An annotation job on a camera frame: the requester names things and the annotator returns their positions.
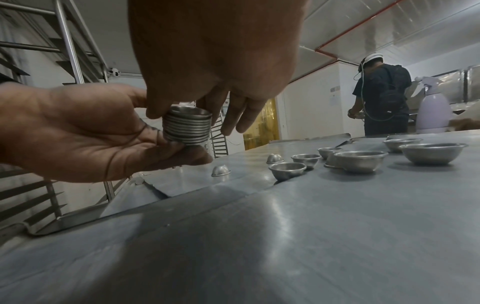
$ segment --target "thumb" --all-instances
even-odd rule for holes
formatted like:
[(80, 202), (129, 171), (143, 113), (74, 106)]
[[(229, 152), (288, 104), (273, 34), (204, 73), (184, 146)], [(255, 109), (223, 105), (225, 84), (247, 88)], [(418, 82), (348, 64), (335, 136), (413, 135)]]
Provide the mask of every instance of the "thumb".
[(164, 146), (156, 146), (144, 150), (135, 151), (125, 164), (125, 172), (123, 177), (131, 176), (140, 171), (146, 171), (152, 165), (172, 158), (185, 147), (184, 144), (178, 142), (168, 142)]
[(147, 88), (146, 92), (146, 116), (150, 119), (158, 119), (164, 116), (173, 104), (160, 96), (157, 88)]

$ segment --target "white cap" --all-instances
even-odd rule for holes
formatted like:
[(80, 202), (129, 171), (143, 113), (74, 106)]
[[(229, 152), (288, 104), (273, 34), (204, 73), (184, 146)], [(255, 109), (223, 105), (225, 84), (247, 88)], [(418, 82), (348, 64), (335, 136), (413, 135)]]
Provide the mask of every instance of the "white cap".
[(371, 55), (368, 55), (367, 57), (365, 57), (365, 59), (363, 60), (363, 64), (366, 64), (367, 62), (369, 61), (372, 61), (373, 59), (377, 59), (377, 58), (384, 58), (384, 56), (380, 53), (375, 53), (375, 54), (371, 54)]

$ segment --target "black backpack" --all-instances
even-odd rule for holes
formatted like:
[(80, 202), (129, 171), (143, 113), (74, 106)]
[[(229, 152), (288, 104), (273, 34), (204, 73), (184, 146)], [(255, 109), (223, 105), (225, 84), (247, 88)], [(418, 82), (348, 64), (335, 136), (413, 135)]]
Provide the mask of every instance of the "black backpack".
[(379, 107), (387, 113), (398, 112), (407, 104), (405, 89), (412, 84), (410, 73), (402, 66), (395, 66), (393, 73), (387, 67), (380, 68), (385, 69), (388, 74), (389, 80), (386, 87), (389, 89), (380, 93)]

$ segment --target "yellow curtain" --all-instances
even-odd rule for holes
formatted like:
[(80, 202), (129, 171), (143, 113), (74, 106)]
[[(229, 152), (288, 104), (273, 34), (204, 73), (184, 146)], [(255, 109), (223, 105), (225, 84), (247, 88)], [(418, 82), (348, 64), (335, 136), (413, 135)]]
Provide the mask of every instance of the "yellow curtain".
[(275, 99), (270, 99), (252, 126), (243, 134), (245, 149), (264, 146), (280, 139)]

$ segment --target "security camera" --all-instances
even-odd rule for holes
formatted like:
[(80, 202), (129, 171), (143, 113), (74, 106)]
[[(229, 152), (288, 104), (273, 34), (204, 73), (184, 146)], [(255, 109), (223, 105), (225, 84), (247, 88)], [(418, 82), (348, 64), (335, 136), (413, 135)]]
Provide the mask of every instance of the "security camera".
[(111, 75), (113, 77), (120, 77), (120, 71), (118, 69), (112, 69), (111, 70)]

